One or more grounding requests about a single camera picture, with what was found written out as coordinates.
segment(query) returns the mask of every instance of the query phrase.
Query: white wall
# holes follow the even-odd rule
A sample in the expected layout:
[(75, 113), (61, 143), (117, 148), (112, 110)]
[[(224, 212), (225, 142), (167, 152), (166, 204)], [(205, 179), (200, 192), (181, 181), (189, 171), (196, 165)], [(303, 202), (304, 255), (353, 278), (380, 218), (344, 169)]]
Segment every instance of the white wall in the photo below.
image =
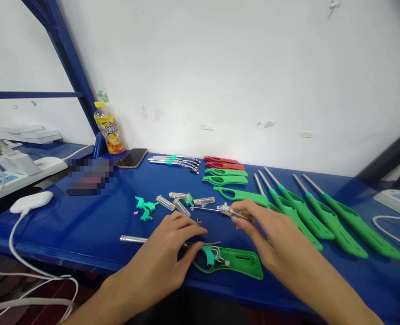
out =
[[(0, 0), (0, 91), (73, 91), (45, 28), (20, 0)], [(94, 143), (76, 98), (3, 99), (1, 121), (37, 123), (59, 130), (65, 142)]]
[[(329, 0), (58, 2), (130, 148), (354, 176), (400, 136), (400, 0), (343, 0), (330, 20)], [(31, 24), (11, 7), (1, 26)], [(52, 46), (35, 27), (21, 57), (40, 68), (21, 76), (43, 90), (61, 65), (55, 52), (36, 55)], [(19, 51), (25, 36), (5, 34)]]

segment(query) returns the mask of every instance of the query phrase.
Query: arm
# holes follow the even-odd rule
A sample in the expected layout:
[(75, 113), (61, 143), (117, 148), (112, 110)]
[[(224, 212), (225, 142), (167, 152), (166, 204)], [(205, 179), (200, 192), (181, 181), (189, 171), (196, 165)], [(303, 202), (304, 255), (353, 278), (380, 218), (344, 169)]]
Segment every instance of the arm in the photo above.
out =
[(123, 324), (145, 311), (182, 285), (203, 243), (191, 245), (179, 261), (177, 253), (188, 239), (205, 234), (180, 212), (166, 216), (132, 260), (63, 324)]
[(253, 224), (232, 217), (237, 229), (253, 240), (262, 264), (328, 324), (383, 324), (288, 216), (251, 200), (233, 203), (231, 208), (257, 219), (266, 239)]

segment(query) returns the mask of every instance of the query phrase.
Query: blue table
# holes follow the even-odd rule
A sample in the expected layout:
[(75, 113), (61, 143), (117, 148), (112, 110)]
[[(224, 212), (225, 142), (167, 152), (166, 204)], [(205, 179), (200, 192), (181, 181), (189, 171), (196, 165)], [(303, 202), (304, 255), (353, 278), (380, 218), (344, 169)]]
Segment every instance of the blue table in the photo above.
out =
[[(105, 154), (94, 163), (110, 158), (114, 156)], [(246, 165), (250, 175), (249, 184), (228, 187), (258, 192), (253, 178), (253, 173), (258, 169), (258, 166)], [(303, 195), (291, 177), (296, 171), (270, 170), (288, 190)], [(96, 196), (68, 196), (66, 189), (72, 179), (65, 177), (47, 188), (54, 193), (52, 201), (45, 207), (32, 210), (19, 225), (14, 239), (15, 247), (29, 259), (112, 274), (128, 263), (139, 248), (137, 244), (119, 242), (119, 237), (148, 237), (169, 213), (159, 205), (152, 212), (153, 221), (140, 221), (141, 211), (133, 214), (139, 210), (135, 207), (137, 201), (134, 196), (155, 201), (157, 195), (168, 197), (170, 191), (190, 192), (194, 198), (214, 196), (218, 204), (226, 202), (209, 183), (202, 182), (204, 166), (199, 171), (199, 175), (194, 175), (187, 168), (150, 164), (144, 160), (137, 169), (119, 169), (108, 185), (111, 188), (109, 194)], [(375, 215), (400, 216), (374, 201), (372, 197), (376, 192), (356, 179), (307, 174), (325, 192), (359, 212), (370, 226), (371, 218)], [(205, 211), (194, 211), (191, 217), (202, 220), (202, 226), (208, 229), (209, 233), (202, 238), (204, 241), (222, 241), (224, 247), (256, 251), (248, 236), (236, 231), (228, 217)], [(17, 218), (18, 215), (8, 212), (0, 215), (0, 252), (9, 252), (8, 237)], [(400, 236), (400, 221), (380, 222), (388, 231)], [(400, 323), (400, 261), (378, 255), (342, 223), (370, 258), (362, 260), (350, 256), (333, 241), (325, 240), (321, 240), (324, 246), (322, 254), (385, 322)], [(399, 244), (393, 242), (393, 245), (400, 249)], [(255, 308), (275, 306), (309, 311), (266, 269), (264, 274), (265, 278), (258, 281), (231, 271), (203, 274), (191, 267), (184, 285)]]

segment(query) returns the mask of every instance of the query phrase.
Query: power strip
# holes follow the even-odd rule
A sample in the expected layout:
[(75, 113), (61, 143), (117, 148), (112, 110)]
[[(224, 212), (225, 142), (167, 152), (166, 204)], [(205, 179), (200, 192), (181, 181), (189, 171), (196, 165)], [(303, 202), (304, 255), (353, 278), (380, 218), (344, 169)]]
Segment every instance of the power strip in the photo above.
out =
[[(0, 198), (6, 196), (10, 193), (15, 192), (23, 187), (26, 187), (30, 184), (33, 184), (42, 178), (46, 178), (48, 176), (54, 175), (65, 168), (68, 165), (60, 158), (56, 157), (44, 157), (34, 161), (35, 164), (41, 170), (33, 175), (24, 175), (22, 173), (11, 173), (11, 172), (3, 172), (5, 176), (5, 187), (0, 193)], [(2, 184), (2, 179), (0, 175), (0, 187)]]

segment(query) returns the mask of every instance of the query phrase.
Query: green plastic part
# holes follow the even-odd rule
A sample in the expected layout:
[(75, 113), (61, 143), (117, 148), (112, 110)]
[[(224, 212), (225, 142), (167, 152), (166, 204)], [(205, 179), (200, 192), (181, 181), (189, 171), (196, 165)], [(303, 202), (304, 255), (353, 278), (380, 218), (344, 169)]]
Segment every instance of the green plastic part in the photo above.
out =
[(202, 180), (208, 181), (217, 186), (227, 184), (248, 184), (248, 180), (245, 176), (204, 176)]
[(144, 213), (140, 217), (140, 220), (147, 221), (147, 220), (153, 220), (153, 218), (150, 216), (150, 210), (148, 208), (143, 208)]
[(138, 200), (137, 208), (142, 209), (144, 205), (144, 199), (140, 198), (139, 196), (136, 196), (135, 198)]
[(273, 189), (269, 190), (269, 193), (271, 194), (272, 198), (274, 199), (275, 203), (277, 204), (278, 208), (287, 216), (289, 216), (293, 222), (297, 225), (299, 230), (304, 234), (305, 237), (308, 238), (309, 241), (316, 247), (318, 251), (323, 251), (323, 246), (322, 244), (317, 240), (316, 237), (308, 230), (306, 225), (302, 222), (302, 220), (299, 218), (298, 212), (295, 208), (295, 206), (286, 200), (284, 197), (281, 197), (275, 192)]
[(290, 201), (298, 211), (299, 217), (303, 220), (307, 228), (318, 238), (333, 240), (332, 233), (316, 216), (310, 211), (305, 201), (293, 192), (289, 192), (283, 185), (278, 185), (281, 194)]
[(383, 256), (400, 260), (400, 252), (371, 229), (358, 213), (326, 193), (323, 193), (322, 197), (374, 251)]
[(185, 204), (186, 205), (190, 205), (190, 206), (194, 206), (194, 202), (193, 202), (193, 198), (190, 192), (188, 192), (188, 194), (190, 195), (190, 198), (188, 200), (185, 200)]
[(146, 202), (143, 205), (143, 208), (147, 208), (150, 210), (150, 212), (155, 211), (156, 206), (159, 204), (159, 202), (153, 203), (153, 202)]
[(233, 248), (218, 247), (220, 256), (226, 261), (219, 262), (216, 251), (209, 251), (215, 256), (214, 264), (210, 269), (206, 270), (198, 266), (196, 262), (192, 262), (194, 266), (203, 273), (210, 274), (219, 270), (231, 270), (245, 275), (251, 276), (257, 280), (263, 280), (263, 271), (259, 257), (251, 251), (242, 251)]
[(218, 168), (207, 168), (205, 172), (208, 172), (216, 176), (245, 176), (248, 177), (246, 171), (233, 170), (233, 169), (218, 169)]
[[(220, 186), (214, 186), (214, 190), (217, 190), (220, 192), (222, 196), (224, 196), (226, 199), (231, 200), (231, 201), (236, 201), (236, 200), (246, 200), (246, 199), (251, 199), (254, 202), (256, 202), (258, 205), (261, 205), (265, 208), (269, 208), (272, 204), (268, 201), (268, 198), (266, 195), (262, 194), (257, 194), (257, 193), (251, 193), (251, 192), (244, 192), (241, 190), (233, 190), (229, 189), (226, 187), (220, 187)], [(231, 192), (233, 193), (233, 197), (228, 196), (224, 194), (224, 192)]]
[(206, 264), (207, 266), (209, 265), (214, 265), (217, 257), (212, 253), (209, 247), (203, 246), (200, 248), (201, 251), (205, 252), (206, 254)]
[(328, 206), (316, 200), (311, 193), (306, 193), (307, 200), (316, 211), (321, 221), (333, 232), (335, 241), (342, 250), (350, 255), (360, 258), (368, 258), (367, 252), (349, 235), (339, 221), (339, 217)]

